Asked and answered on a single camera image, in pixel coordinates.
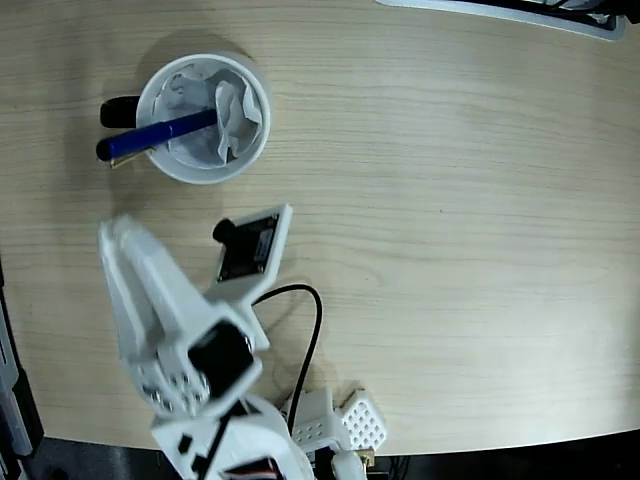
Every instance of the perforated white part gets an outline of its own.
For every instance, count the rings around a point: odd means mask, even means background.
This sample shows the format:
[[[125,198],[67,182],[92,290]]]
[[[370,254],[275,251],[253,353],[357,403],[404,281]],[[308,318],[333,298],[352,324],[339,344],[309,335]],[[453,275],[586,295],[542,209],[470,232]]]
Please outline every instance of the perforated white part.
[[[297,443],[311,442],[314,438],[322,438],[324,436],[323,422],[310,422],[302,425],[302,428],[293,429],[291,438]]]
[[[356,390],[340,413],[342,423],[349,431],[353,449],[377,450],[387,439],[389,431],[384,418],[364,390]]]

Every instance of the white tissue paper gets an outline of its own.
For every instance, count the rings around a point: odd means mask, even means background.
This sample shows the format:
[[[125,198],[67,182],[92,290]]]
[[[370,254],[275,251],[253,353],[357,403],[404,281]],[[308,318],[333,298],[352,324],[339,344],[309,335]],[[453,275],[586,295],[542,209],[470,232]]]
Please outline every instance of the white tissue paper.
[[[218,123],[169,140],[169,152],[196,168],[223,167],[239,158],[262,129],[262,112],[246,79],[219,62],[192,63],[173,74],[154,103],[154,118],[167,121],[215,108]]]

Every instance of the white 3d-printed part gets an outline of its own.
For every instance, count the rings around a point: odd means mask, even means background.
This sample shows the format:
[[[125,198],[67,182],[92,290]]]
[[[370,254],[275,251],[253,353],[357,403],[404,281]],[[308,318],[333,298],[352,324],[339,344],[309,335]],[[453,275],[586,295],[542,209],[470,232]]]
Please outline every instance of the white 3d-printed part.
[[[380,410],[364,390],[356,390],[340,409],[340,414],[354,450],[378,450],[389,435]]]
[[[329,388],[300,395],[291,438],[311,457],[316,450],[325,447],[334,453],[349,450],[350,438],[342,425],[340,413],[333,411],[333,397]]]

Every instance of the blue pen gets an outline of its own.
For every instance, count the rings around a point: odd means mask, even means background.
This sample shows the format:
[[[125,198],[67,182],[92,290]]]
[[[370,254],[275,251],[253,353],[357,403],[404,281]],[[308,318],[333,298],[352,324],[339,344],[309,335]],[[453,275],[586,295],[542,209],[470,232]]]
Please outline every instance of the blue pen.
[[[96,145],[96,154],[100,160],[110,162],[216,123],[218,117],[213,108],[167,122],[153,123],[100,140]]]

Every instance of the wooden table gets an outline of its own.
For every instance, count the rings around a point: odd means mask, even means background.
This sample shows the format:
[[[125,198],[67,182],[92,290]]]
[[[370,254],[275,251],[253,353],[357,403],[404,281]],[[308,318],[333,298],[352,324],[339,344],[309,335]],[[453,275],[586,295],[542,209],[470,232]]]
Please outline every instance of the wooden table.
[[[618,43],[371,0],[9,0],[0,253],[49,436],[153,447],[117,357],[99,221],[136,215],[199,286],[222,216],[282,202],[280,283],[326,323],[308,387],[357,385],[383,453],[640,427],[640,29]],[[180,55],[244,50],[274,90],[258,162],[218,186],[95,161],[100,103]],[[303,294],[260,308],[256,390],[293,386]]]

